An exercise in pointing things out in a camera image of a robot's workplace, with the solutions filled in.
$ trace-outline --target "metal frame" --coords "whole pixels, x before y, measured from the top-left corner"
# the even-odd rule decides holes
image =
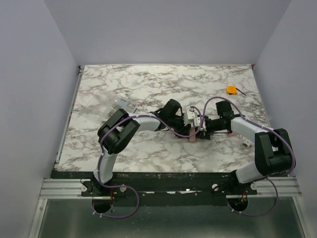
[[[39,236],[47,202],[47,199],[39,199],[30,229],[29,238],[36,238]]]
[[[90,179],[45,179],[43,181],[40,199],[104,199],[109,200],[109,196],[103,197],[83,197],[82,182]],[[296,177],[271,178],[275,184],[278,195],[280,197],[299,197],[302,196]],[[257,188],[256,195],[248,195],[248,197],[276,197],[275,190],[269,181],[258,181],[254,183]],[[241,195],[227,195],[226,198],[240,198]]]
[[[56,156],[56,159],[55,159],[54,169],[58,168],[61,152],[63,150],[65,139],[66,139],[66,134],[67,134],[67,130],[68,130],[71,114],[72,114],[72,111],[73,111],[73,108],[74,108],[74,105],[75,105],[75,101],[76,101],[76,97],[77,97],[77,94],[78,94],[79,85],[80,85],[81,79],[82,79],[83,74],[84,74],[84,69],[85,69],[84,65],[79,66],[79,72],[78,72],[76,87],[75,87],[73,98],[71,100],[71,105],[70,105],[70,108],[69,108],[69,111],[68,111],[68,116],[67,116],[67,121],[66,121],[66,124],[65,124],[65,127],[64,127],[63,136],[61,138],[61,142],[60,142],[60,145],[59,145],[58,153],[57,153],[57,156]]]

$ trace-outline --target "gray wall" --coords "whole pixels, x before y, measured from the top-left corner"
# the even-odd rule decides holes
[[[79,64],[255,63],[290,0],[45,0]]]
[[[289,131],[297,158],[294,174],[312,224],[317,224],[316,11],[315,0],[292,0],[255,67],[272,126]]]
[[[43,0],[0,7],[0,237],[27,237],[78,67]]]

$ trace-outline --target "black bracket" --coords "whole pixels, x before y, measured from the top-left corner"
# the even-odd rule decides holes
[[[137,190],[141,206],[226,206],[226,195],[257,194],[250,183],[230,186],[230,173],[113,173],[107,185],[128,185]],[[83,182],[84,197],[110,196],[111,189],[93,178]],[[115,188],[115,206],[135,206],[135,194]]]
[[[231,104],[228,101],[221,101],[216,103],[218,119],[206,119],[207,133],[212,134],[213,132],[220,130],[231,131],[231,120],[240,117],[239,114],[234,114]]]
[[[275,129],[291,146],[288,133],[285,129]],[[255,134],[255,163],[258,171],[266,176],[289,170],[292,158],[285,144],[271,132],[259,132]]]
[[[102,137],[111,128],[127,117],[129,117],[129,114],[124,109],[117,110],[98,130],[98,142],[100,143]],[[137,121],[130,119],[124,122],[122,126],[123,130],[119,131],[118,129],[115,129],[105,138],[103,142],[103,146],[107,149],[110,155],[113,153],[118,154],[127,147],[130,140],[140,127],[140,124]]]
[[[176,115],[178,110],[182,110],[180,103],[174,99],[170,99],[163,108],[160,108],[157,111],[151,113],[160,118],[175,131],[179,132],[184,128],[184,119],[183,115]],[[162,130],[164,128],[165,126],[161,123],[157,130]]]

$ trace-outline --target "tape measure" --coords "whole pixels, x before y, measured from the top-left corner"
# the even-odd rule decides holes
[[[236,86],[233,86],[233,85],[228,86],[226,91],[227,91],[227,94],[234,94],[234,95],[238,94],[238,91],[239,91],[240,93],[246,96],[244,92],[242,92],[240,89],[236,88]]]
[[[238,94],[237,88],[233,85],[228,86],[227,94]]]

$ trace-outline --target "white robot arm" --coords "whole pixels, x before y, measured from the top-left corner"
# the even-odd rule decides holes
[[[249,183],[264,176],[290,169],[292,165],[290,151],[273,134],[250,124],[239,115],[234,115],[231,105],[226,101],[219,102],[216,106],[220,118],[209,119],[205,117],[203,130],[197,134],[199,138],[208,138],[213,132],[226,129],[236,132],[255,143],[255,160],[247,166],[233,171],[231,173],[232,181],[237,184]],[[193,123],[188,123],[188,116],[176,115],[180,108],[177,101],[170,100],[163,109],[150,113],[150,117],[133,118],[122,125],[121,131],[115,129],[103,143],[105,153],[100,165],[101,182],[106,183],[112,178],[112,170],[118,153],[127,146],[137,131],[157,131],[165,127],[155,117],[160,118],[179,133],[188,135],[190,127],[195,127],[199,120],[196,120],[197,115],[195,115],[191,118]],[[123,109],[118,110],[99,129],[98,136],[100,140],[115,124],[128,116],[131,115]],[[274,131],[290,145],[286,130],[278,129]],[[94,171],[94,175],[97,178],[97,171]]]

